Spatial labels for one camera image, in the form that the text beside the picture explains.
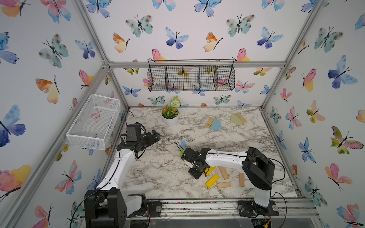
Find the green block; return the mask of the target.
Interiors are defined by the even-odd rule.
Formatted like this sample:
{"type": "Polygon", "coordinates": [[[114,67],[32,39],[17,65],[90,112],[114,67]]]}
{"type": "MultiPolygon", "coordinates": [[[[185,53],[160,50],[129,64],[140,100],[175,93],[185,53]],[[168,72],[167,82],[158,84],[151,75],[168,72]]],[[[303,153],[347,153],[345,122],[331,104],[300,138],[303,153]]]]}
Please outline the green block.
{"type": "Polygon", "coordinates": [[[184,152],[185,152],[185,149],[184,148],[180,148],[180,157],[183,156],[184,152]]]}

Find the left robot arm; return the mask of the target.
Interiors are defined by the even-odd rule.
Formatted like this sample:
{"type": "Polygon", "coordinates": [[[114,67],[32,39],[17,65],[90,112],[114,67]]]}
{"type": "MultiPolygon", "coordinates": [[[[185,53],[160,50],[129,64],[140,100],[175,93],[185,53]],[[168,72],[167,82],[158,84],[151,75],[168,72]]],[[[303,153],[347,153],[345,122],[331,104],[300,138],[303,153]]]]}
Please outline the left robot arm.
{"type": "Polygon", "coordinates": [[[107,174],[95,190],[84,196],[85,225],[87,228],[123,228],[129,216],[146,217],[150,220],[150,209],[144,194],[133,193],[126,197],[122,187],[139,152],[160,140],[160,134],[153,130],[131,141],[122,141],[107,174]]]}

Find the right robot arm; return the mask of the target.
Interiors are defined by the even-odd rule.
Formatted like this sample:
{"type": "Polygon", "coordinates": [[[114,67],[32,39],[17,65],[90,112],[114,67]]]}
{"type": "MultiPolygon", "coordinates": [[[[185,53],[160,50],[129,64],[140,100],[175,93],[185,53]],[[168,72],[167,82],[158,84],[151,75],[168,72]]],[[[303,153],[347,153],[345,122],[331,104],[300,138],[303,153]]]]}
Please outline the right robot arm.
{"type": "Polygon", "coordinates": [[[255,219],[258,216],[276,217],[279,210],[271,200],[271,190],[275,173],[275,164],[258,149],[250,147],[246,152],[221,152],[210,148],[195,151],[186,148],[181,159],[190,167],[189,174],[195,179],[207,176],[207,169],[224,167],[244,172],[255,187],[253,200],[238,201],[241,217],[255,219]]]}

